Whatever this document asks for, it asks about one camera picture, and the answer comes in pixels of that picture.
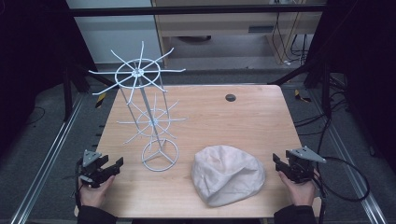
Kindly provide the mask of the white cabinet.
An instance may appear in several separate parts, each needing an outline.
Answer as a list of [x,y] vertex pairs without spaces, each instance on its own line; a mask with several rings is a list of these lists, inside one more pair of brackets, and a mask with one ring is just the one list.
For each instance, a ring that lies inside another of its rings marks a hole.
[[[150,0],[66,0],[71,9],[151,7]],[[118,63],[113,50],[124,60],[162,55],[153,16],[76,17],[75,21],[96,64]]]

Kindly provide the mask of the black curtain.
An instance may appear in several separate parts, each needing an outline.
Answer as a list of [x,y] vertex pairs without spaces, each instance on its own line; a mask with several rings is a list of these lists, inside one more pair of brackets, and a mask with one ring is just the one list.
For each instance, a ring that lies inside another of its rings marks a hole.
[[308,58],[326,41],[330,68],[375,151],[396,174],[396,0],[326,0]]
[[0,0],[0,158],[11,151],[37,95],[64,81],[88,89],[95,69],[74,18],[58,15],[66,0]]

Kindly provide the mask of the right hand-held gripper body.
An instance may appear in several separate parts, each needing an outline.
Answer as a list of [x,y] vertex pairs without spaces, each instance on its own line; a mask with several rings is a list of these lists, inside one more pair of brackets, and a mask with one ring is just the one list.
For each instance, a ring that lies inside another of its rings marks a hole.
[[289,163],[286,176],[294,183],[304,183],[314,178],[314,162],[327,162],[309,147],[287,150],[286,158]]

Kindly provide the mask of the pale pink hat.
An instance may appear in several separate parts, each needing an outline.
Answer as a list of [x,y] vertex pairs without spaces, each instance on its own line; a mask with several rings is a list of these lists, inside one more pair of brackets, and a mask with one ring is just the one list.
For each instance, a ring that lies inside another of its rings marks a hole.
[[265,182],[260,160],[231,146],[205,147],[194,155],[191,179],[198,195],[211,207],[245,200]]

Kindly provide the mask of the white wire hat rack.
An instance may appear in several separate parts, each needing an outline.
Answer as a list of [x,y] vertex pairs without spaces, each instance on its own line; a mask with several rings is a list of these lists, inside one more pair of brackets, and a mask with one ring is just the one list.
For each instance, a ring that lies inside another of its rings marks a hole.
[[171,116],[171,110],[177,105],[167,103],[162,79],[166,70],[160,65],[162,60],[144,55],[129,61],[122,59],[119,68],[110,73],[114,83],[96,93],[100,96],[115,88],[120,90],[132,117],[123,123],[135,126],[135,134],[129,140],[148,139],[142,149],[141,163],[152,172],[169,170],[179,158],[176,137],[170,131],[171,124],[178,121]]

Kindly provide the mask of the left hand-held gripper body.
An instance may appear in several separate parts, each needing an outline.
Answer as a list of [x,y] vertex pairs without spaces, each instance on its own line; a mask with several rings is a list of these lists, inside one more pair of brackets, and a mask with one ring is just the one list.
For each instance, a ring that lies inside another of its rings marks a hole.
[[108,180],[108,178],[104,178],[102,175],[104,169],[97,166],[98,159],[102,157],[103,155],[99,152],[84,151],[82,161],[78,162],[78,177],[83,184],[96,189]]

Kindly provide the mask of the black metal stand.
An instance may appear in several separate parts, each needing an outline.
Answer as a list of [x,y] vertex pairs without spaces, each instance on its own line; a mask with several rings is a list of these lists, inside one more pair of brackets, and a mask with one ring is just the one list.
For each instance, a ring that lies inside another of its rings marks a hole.
[[68,63],[63,70],[64,87],[64,121],[68,121],[73,112],[72,89],[74,85],[78,92],[86,93],[90,89],[86,77],[93,77],[95,80],[110,86],[113,81],[100,75],[93,75],[89,68],[78,63]]
[[325,116],[330,119],[332,117],[331,103],[330,103],[330,63],[326,59],[313,59],[309,62],[294,69],[285,76],[269,82],[269,85],[283,85],[287,81],[299,76],[302,73],[307,73],[304,80],[304,85],[308,88],[314,88],[321,82],[321,109]]

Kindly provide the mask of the black horizontal frame bar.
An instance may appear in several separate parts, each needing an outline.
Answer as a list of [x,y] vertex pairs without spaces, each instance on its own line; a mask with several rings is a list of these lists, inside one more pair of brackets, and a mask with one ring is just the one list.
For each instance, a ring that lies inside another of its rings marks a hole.
[[309,5],[259,5],[259,6],[190,6],[190,7],[114,7],[76,8],[65,14],[73,17],[189,15],[228,13],[317,12],[328,8],[326,4]]

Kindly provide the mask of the aluminium floor rail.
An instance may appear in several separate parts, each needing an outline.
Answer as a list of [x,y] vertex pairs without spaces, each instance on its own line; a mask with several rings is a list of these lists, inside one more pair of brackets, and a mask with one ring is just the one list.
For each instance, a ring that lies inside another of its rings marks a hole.
[[313,105],[320,114],[319,120],[323,123],[323,129],[321,131],[318,143],[318,153],[321,151],[324,136],[328,135],[330,142],[332,143],[332,149],[337,155],[336,159],[341,163],[341,166],[345,170],[346,176],[358,197],[358,203],[361,204],[365,214],[370,220],[370,223],[389,224],[379,204],[377,203],[375,196],[371,192],[367,178],[358,169],[352,157],[347,152],[347,148],[343,143],[339,132],[332,125],[332,120],[328,119],[324,115],[324,112],[321,109],[320,97],[318,93],[316,91],[309,91],[308,93],[312,99]]
[[60,130],[57,132],[57,135],[54,138],[45,159],[41,163],[41,166],[37,171],[30,188],[27,190],[23,200],[21,201],[18,209],[12,216],[9,224],[25,224],[36,203],[38,196],[41,193],[41,190],[43,189],[48,179],[50,171],[52,170],[52,167],[55,164],[58,155],[61,152],[64,142],[76,120],[76,117],[81,109],[81,105],[85,98],[86,94],[77,94],[77,98],[72,104],[72,111],[69,118],[63,122]]

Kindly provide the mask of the light wooden desk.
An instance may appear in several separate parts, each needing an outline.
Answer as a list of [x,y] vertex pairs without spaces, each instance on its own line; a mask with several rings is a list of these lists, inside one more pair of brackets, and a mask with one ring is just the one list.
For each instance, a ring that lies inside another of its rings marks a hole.
[[[322,4],[326,0],[150,0],[155,7],[196,6],[280,6]],[[157,15],[155,17],[162,49],[176,36],[263,34],[278,63],[291,60],[292,40],[297,35],[312,35],[321,12],[266,12]]]

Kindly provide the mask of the person's left hand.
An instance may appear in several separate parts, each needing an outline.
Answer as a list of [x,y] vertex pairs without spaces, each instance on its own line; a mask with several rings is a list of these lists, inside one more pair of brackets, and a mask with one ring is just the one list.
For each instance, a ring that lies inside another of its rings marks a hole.
[[106,192],[115,180],[112,175],[107,181],[102,183],[99,188],[92,188],[84,185],[81,180],[78,181],[79,199],[84,206],[100,208],[105,200]]

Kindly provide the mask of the person's right hand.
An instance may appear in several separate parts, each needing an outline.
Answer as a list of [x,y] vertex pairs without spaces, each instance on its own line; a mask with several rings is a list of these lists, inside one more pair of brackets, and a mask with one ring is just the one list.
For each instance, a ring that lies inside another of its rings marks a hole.
[[312,206],[316,197],[317,188],[312,181],[296,184],[279,171],[278,175],[288,189],[291,202],[296,206]]

